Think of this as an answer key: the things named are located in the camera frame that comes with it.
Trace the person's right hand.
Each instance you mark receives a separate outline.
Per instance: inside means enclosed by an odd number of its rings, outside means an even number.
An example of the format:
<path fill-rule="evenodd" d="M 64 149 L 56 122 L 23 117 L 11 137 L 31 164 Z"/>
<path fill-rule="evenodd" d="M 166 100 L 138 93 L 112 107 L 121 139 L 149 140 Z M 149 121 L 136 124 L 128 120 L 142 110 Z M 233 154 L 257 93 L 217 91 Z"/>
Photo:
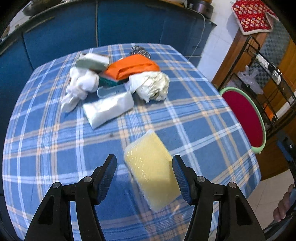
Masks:
<path fill-rule="evenodd" d="M 278 203 L 278 207 L 273 211 L 273 219 L 275 222 L 280 222 L 286 217 L 286 213 L 290 208 L 290 194 L 294 190 L 295 186 L 291 184 L 288 187 L 288 191 L 285 192 L 283 199 Z"/>

